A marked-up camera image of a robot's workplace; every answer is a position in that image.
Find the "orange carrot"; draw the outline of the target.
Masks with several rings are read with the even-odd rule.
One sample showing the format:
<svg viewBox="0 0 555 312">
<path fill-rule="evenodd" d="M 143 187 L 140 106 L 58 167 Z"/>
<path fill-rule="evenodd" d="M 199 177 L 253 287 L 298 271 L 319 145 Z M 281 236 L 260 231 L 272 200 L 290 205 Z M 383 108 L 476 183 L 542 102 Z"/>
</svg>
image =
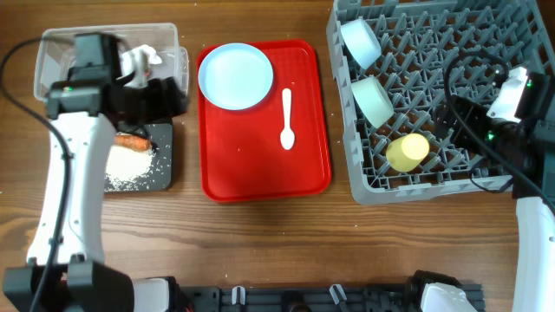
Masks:
<svg viewBox="0 0 555 312">
<path fill-rule="evenodd" d="M 152 148 L 150 140 L 127 134 L 117 134 L 114 143 L 136 152 L 146 152 Z"/>
</svg>

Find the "white napkin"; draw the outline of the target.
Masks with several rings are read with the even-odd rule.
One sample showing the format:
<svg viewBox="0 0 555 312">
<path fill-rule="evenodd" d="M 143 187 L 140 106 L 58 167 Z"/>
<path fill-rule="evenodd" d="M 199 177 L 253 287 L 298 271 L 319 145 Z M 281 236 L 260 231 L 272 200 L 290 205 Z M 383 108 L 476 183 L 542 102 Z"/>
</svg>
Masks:
<svg viewBox="0 0 555 312">
<path fill-rule="evenodd" d="M 126 84 L 126 87 L 131 88 L 144 88 L 153 73 L 153 67 L 162 63 L 157 51 L 146 44 L 121 54 L 120 61 L 123 76 L 134 74 L 133 79 Z"/>
</svg>

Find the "white rice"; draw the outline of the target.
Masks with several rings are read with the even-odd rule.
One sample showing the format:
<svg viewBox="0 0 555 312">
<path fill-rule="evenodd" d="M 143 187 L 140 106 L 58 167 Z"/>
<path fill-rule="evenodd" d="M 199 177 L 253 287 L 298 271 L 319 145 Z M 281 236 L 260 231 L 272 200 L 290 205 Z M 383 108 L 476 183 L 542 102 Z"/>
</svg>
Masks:
<svg viewBox="0 0 555 312">
<path fill-rule="evenodd" d="M 173 179 L 173 160 L 158 147 L 136 152 L 112 146 L 108 155 L 104 192 L 150 192 L 166 190 Z"/>
</svg>

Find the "yellow plastic cup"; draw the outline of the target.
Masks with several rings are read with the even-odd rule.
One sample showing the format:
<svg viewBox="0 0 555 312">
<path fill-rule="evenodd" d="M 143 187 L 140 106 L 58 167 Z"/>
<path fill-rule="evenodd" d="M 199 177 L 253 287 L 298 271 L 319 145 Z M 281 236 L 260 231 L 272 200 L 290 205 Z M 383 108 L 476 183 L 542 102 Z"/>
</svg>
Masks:
<svg viewBox="0 0 555 312">
<path fill-rule="evenodd" d="M 398 172 L 414 170 L 429 153 L 428 140 L 421 134 L 411 133 L 393 140 L 387 147 L 386 160 Z"/>
</svg>

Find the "green bowl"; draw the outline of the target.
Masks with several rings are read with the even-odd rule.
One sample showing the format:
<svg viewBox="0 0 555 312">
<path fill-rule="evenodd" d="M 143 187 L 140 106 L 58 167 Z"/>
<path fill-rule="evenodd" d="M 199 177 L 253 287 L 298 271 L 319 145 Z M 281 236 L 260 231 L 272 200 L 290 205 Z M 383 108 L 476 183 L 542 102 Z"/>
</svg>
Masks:
<svg viewBox="0 0 555 312">
<path fill-rule="evenodd" d="M 394 115 L 387 92 L 374 76 L 353 82 L 351 90 L 358 107 L 372 127 L 380 128 Z"/>
</svg>

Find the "large light blue plate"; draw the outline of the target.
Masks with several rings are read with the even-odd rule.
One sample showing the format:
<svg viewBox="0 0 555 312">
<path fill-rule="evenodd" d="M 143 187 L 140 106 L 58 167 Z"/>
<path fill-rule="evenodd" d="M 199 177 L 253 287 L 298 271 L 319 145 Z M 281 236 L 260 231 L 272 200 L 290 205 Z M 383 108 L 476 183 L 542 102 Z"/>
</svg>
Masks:
<svg viewBox="0 0 555 312">
<path fill-rule="evenodd" d="M 201 93 L 216 107 L 244 110 L 256 106 L 270 92 L 274 71 L 260 49 L 246 43 L 227 43 L 201 61 Z"/>
</svg>

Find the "light blue bowl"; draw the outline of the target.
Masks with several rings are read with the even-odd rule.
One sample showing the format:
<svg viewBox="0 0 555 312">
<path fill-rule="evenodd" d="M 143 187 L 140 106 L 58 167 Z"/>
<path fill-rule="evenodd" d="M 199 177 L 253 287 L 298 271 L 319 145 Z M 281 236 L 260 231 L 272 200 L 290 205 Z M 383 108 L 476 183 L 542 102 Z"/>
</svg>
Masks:
<svg viewBox="0 0 555 312">
<path fill-rule="evenodd" d="M 382 55 L 374 31 L 363 19 L 345 23 L 340 32 L 346 48 L 361 68 L 368 69 Z"/>
</svg>

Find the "white plastic spoon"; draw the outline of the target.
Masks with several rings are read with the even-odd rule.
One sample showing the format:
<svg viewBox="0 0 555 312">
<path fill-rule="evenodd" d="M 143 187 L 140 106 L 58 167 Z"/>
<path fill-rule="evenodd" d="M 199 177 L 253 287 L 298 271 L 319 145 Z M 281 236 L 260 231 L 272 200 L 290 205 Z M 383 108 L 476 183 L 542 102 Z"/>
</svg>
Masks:
<svg viewBox="0 0 555 312">
<path fill-rule="evenodd" d="M 284 150 L 291 150 L 295 143 L 295 134 L 291 128 L 292 92 L 289 88 L 282 91 L 282 107 L 284 115 L 284 128 L 280 134 L 280 142 Z"/>
</svg>

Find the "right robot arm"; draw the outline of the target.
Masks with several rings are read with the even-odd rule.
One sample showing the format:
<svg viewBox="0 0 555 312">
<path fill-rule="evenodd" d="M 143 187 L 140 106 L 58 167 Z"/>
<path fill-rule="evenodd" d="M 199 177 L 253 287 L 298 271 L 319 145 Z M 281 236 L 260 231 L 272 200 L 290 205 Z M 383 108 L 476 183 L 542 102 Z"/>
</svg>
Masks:
<svg viewBox="0 0 555 312">
<path fill-rule="evenodd" d="M 517 201 L 519 258 L 513 310 L 554 309 L 554 78 L 506 71 L 488 112 L 446 94 L 440 122 L 464 133 L 460 143 L 510 172 Z"/>
</svg>

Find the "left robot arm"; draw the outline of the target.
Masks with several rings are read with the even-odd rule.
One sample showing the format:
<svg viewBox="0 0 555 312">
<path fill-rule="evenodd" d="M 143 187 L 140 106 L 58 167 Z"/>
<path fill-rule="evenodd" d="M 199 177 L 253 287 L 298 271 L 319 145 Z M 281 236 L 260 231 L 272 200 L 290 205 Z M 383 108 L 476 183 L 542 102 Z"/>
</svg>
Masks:
<svg viewBox="0 0 555 312">
<path fill-rule="evenodd" d="M 101 208 L 108 155 L 119 125 L 183 114 L 187 99 L 173 78 L 132 86 L 139 68 L 121 71 L 117 36 L 81 33 L 69 40 L 75 66 L 50 87 L 38 120 L 50 134 L 40 224 L 22 267 L 8 268 L 3 293 L 20 311 L 190 311 L 172 276 L 134 280 L 108 267 Z"/>
</svg>

